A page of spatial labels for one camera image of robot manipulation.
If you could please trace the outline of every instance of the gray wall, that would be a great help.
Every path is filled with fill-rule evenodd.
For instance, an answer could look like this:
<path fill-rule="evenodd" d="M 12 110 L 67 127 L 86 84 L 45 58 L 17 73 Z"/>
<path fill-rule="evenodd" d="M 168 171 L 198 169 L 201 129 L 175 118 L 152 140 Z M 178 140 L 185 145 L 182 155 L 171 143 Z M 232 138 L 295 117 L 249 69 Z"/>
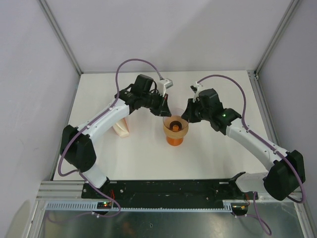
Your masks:
<path fill-rule="evenodd" d="M 317 222 L 317 1 L 301 3 L 260 72 L 281 145 L 305 158 L 308 202 Z"/>
<path fill-rule="evenodd" d="M 81 67 L 129 58 L 161 71 L 252 69 L 291 0 L 48 0 Z M 128 72 L 152 70 L 127 64 Z"/>
<path fill-rule="evenodd" d="M 0 1 L 0 237 L 20 237 L 52 169 L 78 75 L 35 0 Z"/>

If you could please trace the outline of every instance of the clear plastic cup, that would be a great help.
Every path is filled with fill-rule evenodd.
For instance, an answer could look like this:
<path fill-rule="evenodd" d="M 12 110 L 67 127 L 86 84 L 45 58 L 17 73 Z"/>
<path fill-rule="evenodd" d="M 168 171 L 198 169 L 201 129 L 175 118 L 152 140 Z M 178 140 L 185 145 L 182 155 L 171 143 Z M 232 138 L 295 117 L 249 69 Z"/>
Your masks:
<path fill-rule="evenodd" d="M 184 110 L 179 108 L 171 109 L 171 117 L 163 117 L 163 130 L 167 142 L 172 146 L 180 145 L 188 132 L 188 122 L 182 119 Z"/>

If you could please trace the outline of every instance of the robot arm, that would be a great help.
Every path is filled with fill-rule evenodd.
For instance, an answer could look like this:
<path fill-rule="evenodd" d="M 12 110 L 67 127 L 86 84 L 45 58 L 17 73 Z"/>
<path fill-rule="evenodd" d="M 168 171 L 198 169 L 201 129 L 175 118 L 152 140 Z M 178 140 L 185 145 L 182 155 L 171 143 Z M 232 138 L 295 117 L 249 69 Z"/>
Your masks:
<path fill-rule="evenodd" d="M 156 88 L 150 91 L 153 83 Z M 101 115 L 106 109 L 109 109 L 108 113 L 95 123 L 87 126 L 87 130 L 78 136 L 65 155 L 65 159 L 70 164 L 74 165 L 95 187 L 100 188 L 107 181 L 107 177 L 99 168 L 98 163 L 96 163 L 97 157 L 94 144 L 117 121 L 141 107 L 149 108 L 155 116 L 170 117 L 171 113 L 167 105 L 168 95 L 165 92 L 171 86 L 173 86 L 173 83 L 169 79 L 162 79 L 155 83 L 150 77 L 142 74 L 138 75 L 134 84 L 119 92 L 119 99 L 112 108 L 110 108 L 110 105 L 113 102 L 91 120 L 77 127 L 68 125 L 64 128 L 60 154 L 63 153 L 69 141 L 81 129 Z"/>
<path fill-rule="evenodd" d="M 301 181 L 305 181 L 303 156 L 298 151 L 294 150 L 290 153 L 264 139 L 276 149 L 271 151 L 265 144 L 248 133 L 243 127 L 240 114 L 231 108 L 223 108 L 214 89 L 204 90 L 203 86 L 197 83 L 191 88 L 195 92 L 195 96 L 188 99 L 182 118 L 191 123 L 201 120 L 209 121 L 215 131 L 220 131 L 239 142 L 268 170 L 268 173 L 239 175 L 236 183 L 243 192 L 265 189 L 275 199 L 283 200 L 299 186 L 296 177 L 287 164 L 275 153 L 276 151 L 287 158 L 297 171 Z"/>

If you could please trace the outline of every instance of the purple cable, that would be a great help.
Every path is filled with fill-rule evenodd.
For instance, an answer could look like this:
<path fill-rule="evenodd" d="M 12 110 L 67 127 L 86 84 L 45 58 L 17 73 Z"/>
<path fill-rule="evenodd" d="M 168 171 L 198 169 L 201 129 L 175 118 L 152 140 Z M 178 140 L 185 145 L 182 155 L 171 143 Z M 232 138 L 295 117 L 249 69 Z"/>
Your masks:
<path fill-rule="evenodd" d="M 116 86 L 116 89 L 117 89 L 117 96 L 115 97 L 114 102 L 110 105 L 109 108 L 112 108 L 112 107 L 116 104 L 116 102 L 118 101 L 118 99 L 119 99 L 119 92 L 120 92 L 119 84 L 118 84 L 119 70 L 120 70 L 120 68 L 121 68 L 125 63 L 128 63 L 128 62 L 130 62 L 130 61 L 141 61 L 141 62 L 144 62 L 144 63 L 149 64 L 149 65 L 152 66 L 152 67 L 154 68 L 154 70 L 158 73 L 159 79 L 162 79 L 162 78 L 163 78 L 162 75 L 161 75 L 161 73 L 159 72 L 159 70 L 158 70 L 151 62 L 148 62 L 148 61 L 146 61 L 146 60 L 144 60 L 144 59 L 127 59 L 126 61 L 122 62 L 122 63 L 119 65 L 119 67 L 118 67 L 118 69 L 117 69 L 117 71 L 116 71 L 116 73 L 115 73 L 115 86 Z M 60 157 L 59 163 L 58 163 L 57 171 L 58 171 L 58 175 L 59 175 L 59 176 L 65 177 L 65 176 L 67 176 L 67 175 L 70 175 L 70 174 L 72 174 L 72 173 L 78 171 L 78 170 L 72 170 L 72 171 L 69 171 L 69 172 L 67 172 L 67 173 L 65 173 L 65 174 L 62 173 L 62 171 L 61 171 L 61 165 L 62 165 L 62 163 L 63 163 L 63 160 L 64 160 L 64 158 L 65 158 L 65 155 L 66 155 L 67 151 L 69 150 L 70 146 L 72 145 L 72 143 L 78 138 L 78 136 L 79 136 L 82 132 L 84 132 L 84 131 L 87 129 L 87 126 L 88 126 L 88 125 L 90 126 L 90 125 L 94 124 L 94 123 L 95 123 L 96 121 L 98 121 L 101 117 L 103 117 L 107 112 L 109 112 L 109 108 L 107 108 L 107 109 L 106 109 L 104 112 L 102 112 L 99 116 L 97 116 L 97 117 L 96 117 L 95 119 L 93 119 L 90 123 L 88 123 L 86 126 L 84 126 L 84 128 L 82 128 L 82 129 L 69 141 L 69 143 L 66 145 L 66 147 L 65 147 L 65 149 L 64 149 L 64 151 L 63 151 L 63 153 L 62 153 L 62 155 L 61 155 L 61 157 Z"/>
<path fill-rule="evenodd" d="M 240 86 L 240 84 L 238 84 L 237 81 L 235 81 L 234 79 L 230 78 L 230 77 L 227 77 L 227 76 L 224 76 L 224 75 L 221 75 L 221 74 L 212 74 L 212 75 L 209 75 L 209 76 L 206 76 L 204 78 L 202 78 L 201 80 L 199 80 L 197 83 L 201 83 L 202 81 L 204 81 L 205 79 L 207 78 L 211 78 L 211 77 L 220 77 L 220 78 L 225 78 L 225 79 L 228 79 L 230 80 L 231 82 L 233 82 L 235 85 L 238 86 L 238 88 L 240 89 L 241 93 L 242 93 L 242 97 L 243 97 L 243 110 L 242 110 L 242 125 L 244 126 L 244 128 L 251 134 L 253 135 L 256 139 L 258 139 L 259 141 L 261 141 L 263 144 L 265 144 L 268 148 L 270 148 L 272 151 L 275 151 L 275 148 L 273 146 L 271 146 L 269 143 L 267 143 L 263 138 L 261 138 L 259 135 L 257 135 L 255 132 L 253 132 L 252 130 L 249 129 L 249 127 L 247 126 L 246 122 L 245 122 L 245 113 L 246 113 L 246 108 L 247 108 L 247 98 L 246 98 L 246 94 L 244 92 L 244 90 L 242 89 L 242 87 Z M 293 202 L 296 202 L 296 203 L 304 203 L 306 201 L 306 192 L 305 192 L 305 189 L 304 189 L 304 186 L 303 186 L 303 183 L 301 181 L 301 179 L 299 178 L 295 168 L 292 166 L 292 164 L 279 152 L 279 151 L 276 151 L 276 154 L 286 162 L 286 164 L 289 166 L 289 168 L 292 170 L 292 172 L 294 173 L 297 181 L 298 181 L 298 184 L 299 184 L 299 187 L 301 188 L 301 191 L 302 191 L 302 200 L 298 201 L 298 200 L 295 200 L 294 198 L 290 197 L 290 196 L 287 196 L 290 200 L 292 200 Z M 256 218 L 258 219 L 262 229 L 264 230 L 264 232 L 271 236 L 272 235 L 272 231 L 271 229 L 269 228 L 269 226 L 267 225 L 266 222 L 264 222 L 259 213 L 258 213 L 258 208 L 257 208 L 257 205 L 256 205 L 256 194 L 258 192 L 254 192 L 254 196 L 253 196 L 253 202 L 254 202 L 254 209 L 255 209 L 255 212 L 256 212 L 256 216 L 254 215 L 247 215 L 249 217 L 253 217 L 253 218 Z"/>
<path fill-rule="evenodd" d="M 159 70 L 158 70 L 151 62 L 148 62 L 148 61 L 146 61 L 146 60 L 144 60 L 144 59 L 127 59 L 126 61 L 122 62 L 122 63 L 119 65 L 119 67 L 118 67 L 118 69 L 117 69 L 117 71 L 116 71 L 116 73 L 115 73 L 115 86 L 116 86 L 116 89 L 117 89 L 117 95 L 116 95 L 116 97 L 115 97 L 114 102 L 113 102 L 113 103 L 110 105 L 110 107 L 108 107 L 104 112 L 102 112 L 100 115 L 98 115 L 96 118 L 94 118 L 91 122 L 89 122 L 86 126 L 84 126 L 84 127 L 69 141 L 69 143 L 66 145 L 66 147 L 65 147 L 65 149 L 64 149 L 64 151 L 63 151 L 63 153 L 62 153 L 62 155 L 61 155 L 61 157 L 60 157 L 59 163 L 58 163 L 57 172 L 58 172 L 59 176 L 65 177 L 65 176 L 70 175 L 70 174 L 72 174 L 72 173 L 74 173 L 74 172 L 78 172 L 78 170 L 72 170 L 72 171 L 69 171 L 69 172 L 67 172 L 67 173 L 65 173 L 65 174 L 62 173 L 62 171 L 61 171 L 61 165 L 62 165 L 62 163 L 63 163 L 63 160 L 64 160 L 64 158 L 65 158 L 65 155 L 66 155 L 67 151 L 69 150 L 70 146 L 72 145 L 72 143 L 79 137 L 79 135 L 80 135 L 82 132 L 84 132 L 84 131 L 87 129 L 87 126 L 91 126 L 91 125 L 94 124 L 96 121 L 98 121 L 101 117 L 103 117 L 106 113 L 109 112 L 109 108 L 112 108 L 112 107 L 116 104 L 116 102 L 117 102 L 118 99 L 119 99 L 119 92 L 120 92 L 119 84 L 118 84 L 119 71 L 120 71 L 120 68 L 121 68 L 125 63 L 128 63 L 128 62 L 130 62 L 130 61 L 140 61 L 140 62 L 144 62 L 144 63 L 149 64 L 149 65 L 152 66 L 152 67 L 154 68 L 154 70 L 158 73 L 159 79 L 163 79 L 163 77 L 162 77 L 161 73 L 159 72 Z M 99 214 L 100 217 L 114 217 L 114 216 L 116 216 L 116 215 L 118 215 L 118 214 L 120 213 L 121 207 L 120 207 L 120 205 L 119 205 L 119 203 L 118 203 L 117 201 L 115 201 L 114 199 L 112 199 L 112 198 L 110 198 L 109 196 L 105 195 L 104 193 L 100 192 L 99 189 L 96 188 L 95 186 L 93 186 L 93 185 L 87 180 L 87 178 L 86 178 L 82 173 L 79 173 L 79 175 L 80 175 L 86 182 L 88 182 L 89 185 L 90 185 L 96 192 L 98 192 L 100 195 L 104 196 L 105 198 L 109 199 L 110 201 L 114 202 L 114 203 L 118 206 L 118 208 L 119 208 L 118 212 L 116 212 L 116 213 L 113 214 L 113 215 L 105 216 L 105 215 L 100 215 L 100 214 Z M 86 214 L 90 214 L 90 212 L 89 212 L 89 213 L 81 213 L 81 214 L 75 216 L 74 218 L 77 218 L 77 217 L 80 217 L 80 216 L 86 215 Z"/>
<path fill-rule="evenodd" d="M 249 127 L 247 126 L 246 124 L 246 121 L 245 121 L 245 113 L 246 113 L 246 108 L 247 108 L 247 99 L 246 99 L 246 95 L 242 89 L 242 87 L 235 81 L 233 80 L 232 78 L 230 77 L 227 77 L 227 76 L 224 76 L 224 75 L 220 75 L 220 74 L 213 74 L 213 75 L 209 75 L 209 76 L 206 76 L 204 78 L 202 78 L 201 80 L 199 80 L 197 83 L 200 83 L 202 81 L 204 81 L 205 79 L 207 78 L 211 78 L 211 77 L 221 77 L 221 78 L 225 78 L 225 79 L 228 79 L 230 80 L 231 82 L 233 82 L 235 85 L 238 86 L 238 88 L 240 89 L 241 93 L 242 93 L 242 96 L 243 96 L 243 110 L 242 110 L 242 125 L 244 126 L 244 128 L 246 130 L 248 130 L 248 132 L 253 135 L 256 139 L 258 139 L 259 141 L 261 141 L 264 145 L 266 145 L 270 150 L 272 151 L 275 151 L 275 148 L 273 146 L 271 146 L 269 143 L 267 143 L 262 137 L 260 137 L 258 134 L 256 134 L 255 132 L 253 132 L 252 130 L 249 129 Z M 297 182 L 299 184 L 299 187 L 301 188 L 301 191 L 302 191 L 302 199 L 300 201 L 298 200 L 295 200 L 294 198 L 290 197 L 290 196 L 287 196 L 290 200 L 292 200 L 293 202 L 296 202 L 296 203 L 304 203 L 306 201 L 306 191 L 304 189 L 304 186 L 303 186 L 303 183 L 301 181 L 301 179 L 299 178 L 295 168 L 292 166 L 292 164 L 288 161 L 288 159 L 285 158 L 285 156 L 283 156 L 279 151 L 276 151 L 276 154 L 282 159 L 285 161 L 285 163 L 289 166 L 289 168 L 291 169 L 291 171 L 293 172 L 293 174 L 295 175 L 296 179 L 297 179 Z"/>
<path fill-rule="evenodd" d="M 268 224 L 267 224 L 265 221 L 263 221 L 263 219 L 260 217 L 259 212 L 258 212 L 258 207 L 257 207 L 257 205 L 256 205 L 256 196 L 257 196 L 257 193 L 258 193 L 258 192 L 254 192 L 254 193 L 253 193 L 253 205 L 254 205 L 254 210 L 255 210 L 255 212 L 256 212 L 256 216 L 255 216 L 255 215 L 247 215 L 247 216 L 250 216 L 250 217 L 253 217 L 253 218 L 258 219 L 259 224 L 261 225 L 263 231 L 264 231 L 268 236 L 271 236 L 271 235 L 272 235 L 272 231 L 271 231 L 270 227 L 268 226 Z"/>

